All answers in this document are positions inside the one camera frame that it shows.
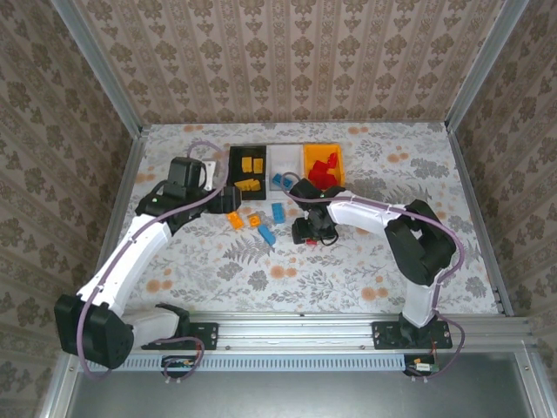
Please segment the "long aluminium base rail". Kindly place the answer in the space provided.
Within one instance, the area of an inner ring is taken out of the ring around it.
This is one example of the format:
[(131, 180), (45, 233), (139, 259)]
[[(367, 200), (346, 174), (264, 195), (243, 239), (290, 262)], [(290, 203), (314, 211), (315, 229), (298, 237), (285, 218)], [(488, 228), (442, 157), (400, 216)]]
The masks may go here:
[[(511, 352), (535, 344), (528, 321), (488, 314), (449, 314), (463, 327), (465, 353)], [(193, 322), (218, 324), (218, 353), (321, 354), (373, 351), (372, 324), (397, 320), (384, 313), (191, 314)]]

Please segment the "grey metal panel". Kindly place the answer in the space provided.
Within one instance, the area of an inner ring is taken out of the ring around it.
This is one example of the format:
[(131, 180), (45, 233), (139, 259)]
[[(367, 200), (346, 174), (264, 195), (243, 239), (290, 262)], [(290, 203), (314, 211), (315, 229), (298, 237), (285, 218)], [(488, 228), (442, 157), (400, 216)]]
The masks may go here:
[(400, 372), (154, 371), (91, 381), (62, 355), (39, 418), (557, 418), (557, 398), (532, 351), (464, 354), (437, 378)]

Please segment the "small electronics board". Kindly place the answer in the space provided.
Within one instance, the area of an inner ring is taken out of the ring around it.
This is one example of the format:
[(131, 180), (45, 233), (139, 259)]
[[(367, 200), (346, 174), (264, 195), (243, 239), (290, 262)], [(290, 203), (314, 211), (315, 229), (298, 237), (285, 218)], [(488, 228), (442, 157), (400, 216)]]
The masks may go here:
[(424, 355), (405, 355), (405, 370), (403, 373), (412, 378), (420, 376), (428, 377), (436, 374), (440, 370), (440, 366), (433, 354)]
[(195, 356), (165, 356), (161, 360), (162, 375), (167, 380), (183, 380), (196, 370), (196, 364)]

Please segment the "floral patterned table cover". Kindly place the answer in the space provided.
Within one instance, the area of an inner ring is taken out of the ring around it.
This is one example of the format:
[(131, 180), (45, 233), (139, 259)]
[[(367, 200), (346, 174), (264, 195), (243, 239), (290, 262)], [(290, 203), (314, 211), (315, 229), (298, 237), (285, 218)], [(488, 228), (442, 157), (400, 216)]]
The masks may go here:
[[(346, 188), (390, 204), (425, 201), (465, 247), (462, 268), (441, 286), (443, 314), (496, 314), (498, 307), (481, 254), (446, 128), (436, 123), (305, 123), (154, 125), (144, 142), (129, 209), (165, 179), (175, 157), (222, 161), (234, 145), (337, 143)], [(246, 201), (275, 236), (266, 244), (255, 228), (234, 229), (224, 215), (205, 214), (183, 228), (151, 261), (131, 292), (128, 310), (160, 302), (191, 311), (398, 313), (406, 278), (383, 235), (342, 226), (331, 246), (296, 245), (297, 205), (284, 199), (285, 222), (268, 200)]]

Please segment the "white plastic bin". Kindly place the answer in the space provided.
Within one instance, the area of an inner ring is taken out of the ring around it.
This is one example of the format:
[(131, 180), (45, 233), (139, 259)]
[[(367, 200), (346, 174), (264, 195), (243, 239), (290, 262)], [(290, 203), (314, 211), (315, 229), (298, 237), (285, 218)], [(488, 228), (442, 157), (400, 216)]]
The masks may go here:
[(294, 172), (298, 177), (304, 177), (304, 153), (302, 144), (271, 144), (266, 147), (266, 198), (285, 199), (286, 196), (272, 180), (276, 174)]

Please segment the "aluminium frame post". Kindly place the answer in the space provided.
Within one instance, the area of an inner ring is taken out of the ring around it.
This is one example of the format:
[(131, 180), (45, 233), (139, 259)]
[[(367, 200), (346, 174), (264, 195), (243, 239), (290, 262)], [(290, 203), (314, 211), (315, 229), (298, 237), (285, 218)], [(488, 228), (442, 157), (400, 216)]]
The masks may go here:
[(121, 83), (117, 80), (116, 73), (109, 63), (108, 55), (102, 52), (78, 7), (73, 0), (51, 1), (127, 131), (134, 139), (139, 138), (143, 124), (126, 97)]
[(456, 132), (480, 87), (486, 81), (514, 27), (524, 13), (529, 0), (506, 0), (487, 34), (476, 59), (447, 113), (445, 125), (449, 132)]

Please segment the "orange plastic bin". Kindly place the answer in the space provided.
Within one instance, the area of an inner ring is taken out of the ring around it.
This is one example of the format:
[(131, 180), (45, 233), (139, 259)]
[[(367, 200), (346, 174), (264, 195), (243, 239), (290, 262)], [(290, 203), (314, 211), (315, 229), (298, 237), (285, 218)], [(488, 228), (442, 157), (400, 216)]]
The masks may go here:
[(303, 161), (304, 161), (304, 174), (308, 178), (309, 171), (316, 160), (323, 161), (327, 163), (329, 155), (336, 152), (339, 155), (339, 162), (335, 169), (328, 169), (328, 173), (333, 174), (338, 181), (338, 185), (345, 185), (345, 170), (343, 153), (340, 144), (336, 143), (314, 143), (303, 145)]

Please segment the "aluminium side rail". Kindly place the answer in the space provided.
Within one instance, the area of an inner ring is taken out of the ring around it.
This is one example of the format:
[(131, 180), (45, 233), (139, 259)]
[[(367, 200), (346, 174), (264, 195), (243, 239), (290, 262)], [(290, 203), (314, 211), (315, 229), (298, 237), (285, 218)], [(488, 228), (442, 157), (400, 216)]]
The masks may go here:
[(144, 157), (144, 148), (149, 137), (150, 130), (151, 125), (143, 126), (140, 133), (132, 141), (130, 153), (126, 161), (123, 176), (114, 201), (108, 229), (104, 236), (104, 242), (98, 257), (95, 273), (97, 273), (104, 266), (105, 262), (110, 258), (112, 252), (118, 245), (118, 239), (125, 220), (133, 185), (138, 174), (138, 168)]
[(475, 196), (472, 181), (466, 168), (466, 162), (462, 155), (458, 139), (451, 130), (447, 131), (449, 144), (451, 146), (456, 168), (460, 175), (460, 182), (469, 208), (471, 220), (478, 239), (479, 248), (487, 270), (488, 278), (492, 284), (492, 293), (501, 314), (515, 316), (508, 292), (500, 272), (499, 264), (495, 257), (493, 246), (488, 236), (487, 228), (481, 214), (478, 200)]

